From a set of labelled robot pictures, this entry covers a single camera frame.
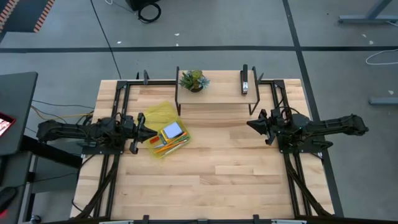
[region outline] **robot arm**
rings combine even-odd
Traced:
[[[116,118],[103,118],[89,125],[63,124],[50,120],[39,124],[37,138],[39,142],[60,138],[84,139],[88,147],[98,152],[114,152],[110,154],[119,154],[123,151],[126,140],[134,139],[130,151],[137,154],[137,142],[157,135],[156,131],[145,127],[144,123],[145,116],[142,113],[138,114],[137,125],[134,124],[132,116],[121,118],[121,121]]]
[[[290,152],[304,144],[311,145],[309,148],[318,149],[311,152],[320,152],[333,145],[331,142],[315,140],[313,137],[337,133],[362,136],[369,131],[362,118],[353,114],[319,122],[310,121],[302,114],[287,113],[287,116],[284,118],[280,108],[276,108],[271,110],[271,116],[267,117],[263,109],[257,120],[248,121],[247,124],[259,134],[266,134],[268,145],[272,144],[275,137],[280,137],[282,147],[290,149]]]

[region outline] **stapler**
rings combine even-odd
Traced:
[[[243,65],[243,70],[241,71],[241,92],[242,95],[246,95],[249,91],[248,84],[248,65]]]

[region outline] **white cable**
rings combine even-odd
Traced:
[[[390,21],[387,21],[387,23],[388,24],[391,24],[391,25],[393,25],[393,26],[396,26],[396,27],[398,27],[398,25],[397,24],[393,24],[392,22],[390,22]]]
[[[393,24],[392,22],[387,21],[386,23],[398,27],[397,24]],[[396,65],[396,64],[398,64],[398,62],[390,62],[390,63],[369,63],[369,62],[368,62],[368,60],[369,60],[370,58],[373,58],[373,57],[376,56],[376,55],[379,55],[379,54],[382,54],[382,53],[385,53],[385,52],[395,52],[395,51],[398,51],[398,49],[395,49],[395,50],[383,50],[383,51],[378,52],[378,53],[376,53],[376,54],[370,55],[370,56],[365,60],[365,62],[366,62],[368,65]]]

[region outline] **succulent plant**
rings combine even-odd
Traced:
[[[210,84],[210,80],[203,76],[201,70],[182,72],[182,78],[179,83],[188,90],[206,88]]]

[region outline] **plant pot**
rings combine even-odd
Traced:
[[[197,92],[199,92],[199,91],[202,90],[202,89],[203,89],[203,86],[200,87],[200,88],[191,89],[190,91],[191,91],[192,93],[197,93]]]

